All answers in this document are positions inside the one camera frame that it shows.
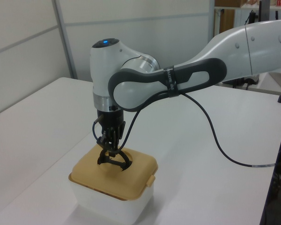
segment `beige lid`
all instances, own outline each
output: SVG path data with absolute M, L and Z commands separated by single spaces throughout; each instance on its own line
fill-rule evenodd
M 121 200 L 134 200 L 141 196 L 146 187 L 150 187 L 158 165 L 149 155 L 123 148 L 123 152 L 132 161 L 131 166 L 122 171 L 117 165 L 97 164 L 102 148 L 96 145 L 74 166 L 69 179 L 75 183 L 103 192 Z M 114 160 L 124 162 L 118 154 Z

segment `shelf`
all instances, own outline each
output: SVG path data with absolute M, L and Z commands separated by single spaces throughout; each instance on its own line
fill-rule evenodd
M 254 5 L 244 4 L 241 7 L 220 7 L 220 6 L 216 6 L 214 8 L 215 9 L 255 9 L 255 10 L 258 10 L 259 5 L 257 3 L 255 3 Z M 281 11 L 281 6 L 270 6 L 270 10 L 271 11 Z

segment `container lid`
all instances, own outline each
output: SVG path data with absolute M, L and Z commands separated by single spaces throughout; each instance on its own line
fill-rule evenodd
M 120 200 L 134 200 L 141 196 L 146 187 L 155 180 L 158 165 L 149 155 L 123 148 L 132 164 L 122 171 L 117 165 L 97 161 L 102 148 L 96 145 L 74 166 L 69 179 L 90 189 L 103 192 Z M 118 154 L 114 160 L 124 162 Z

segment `white table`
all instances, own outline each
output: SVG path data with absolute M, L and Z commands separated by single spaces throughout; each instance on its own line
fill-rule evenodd
M 26 166 L 13 168 L 17 177 L 12 180 L 3 170 L 0 185 L 3 188 L 9 183 L 8 190 L 13 192 L 27 174 L 31 179 L 1 210 L 0 225 L 114 224 L 77 206 L 67 180 L 76 162 L 96 143 L 91 133 L 85 136 L 96 119 L 91 90 L 92 83 L 59 79 L 16 104 L 17 110 L 10 108 L 0 114 L 0 126 L 6 113 L 23 121 L 28 117 L 30 128 L 42 124 L 35 122 L 37 118 L 50 118 L 50 124 L 45 123 L 46 128 L 36 134 L 16 129 L 17 122 L 8 119 L 5 132 L 9 127 L 17 131 L 17 137 L 28 135 L 31 151 L 21 152 L 20 146 L 27 140 L 18 140 L 13 163 Z M 209 113 L 219 142 L 230 157 L 249 164 L 275 162 L 281 141 L 278 96 L 217 86 L 191 96 Z M 30 104 L 33 109 L 27 110 Z M 69 126 L 60 114 L 66 110 L 72 116 Z M 125 113 L 127 125 L 133 115 Z M 12 161 L 2 153 L 11 152 L 11 134 L 5 139 L 11 144 L 0 142 L 0 166 Z M 144 109 L 126 146 L 154 156 L 159 164 L 154 197 L 136 224 L 259 224 L 274 168 L 247 168 L 228 161 L 217 149 L 204 114 L 185 97 L 165 99 Z M 41 165 L 43 174 L 33 172 Z

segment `cardboard box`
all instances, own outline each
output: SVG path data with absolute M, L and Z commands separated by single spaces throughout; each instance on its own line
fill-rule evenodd
M 247 0 L 214 0 L 214 6 L 240 8 Z

